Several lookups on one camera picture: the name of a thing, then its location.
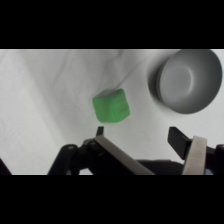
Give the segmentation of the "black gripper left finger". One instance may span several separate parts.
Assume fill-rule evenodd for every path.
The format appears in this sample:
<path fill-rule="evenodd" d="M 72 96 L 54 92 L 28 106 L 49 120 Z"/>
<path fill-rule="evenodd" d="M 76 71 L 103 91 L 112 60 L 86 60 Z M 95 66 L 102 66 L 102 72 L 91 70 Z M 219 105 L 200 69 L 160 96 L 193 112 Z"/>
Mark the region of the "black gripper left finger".
<path fill-rule="evenodd" d="M 134 160 L 104 136 L 99 126 L 96 136 L 81 146 L 64 145 L 57 154 L 49 175 L 79 175 L 88 169 L 93 175 L 153 175 L 153 172 Z"/>

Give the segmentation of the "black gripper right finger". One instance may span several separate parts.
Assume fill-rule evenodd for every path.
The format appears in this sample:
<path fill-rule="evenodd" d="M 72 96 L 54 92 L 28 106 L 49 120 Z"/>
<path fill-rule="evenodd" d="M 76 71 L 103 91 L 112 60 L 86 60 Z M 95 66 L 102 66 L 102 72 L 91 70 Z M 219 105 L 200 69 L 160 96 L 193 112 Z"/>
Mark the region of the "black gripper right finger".
<path fill-rule="evenodd" d="M 224 175 L 224 144 L 208 147 L 205 138 L 194 136 L 190 139 L 176 127 L 169 128 L 167 141 L 184 160 L 183 175 L 203 175 L 206 170 Z"/>

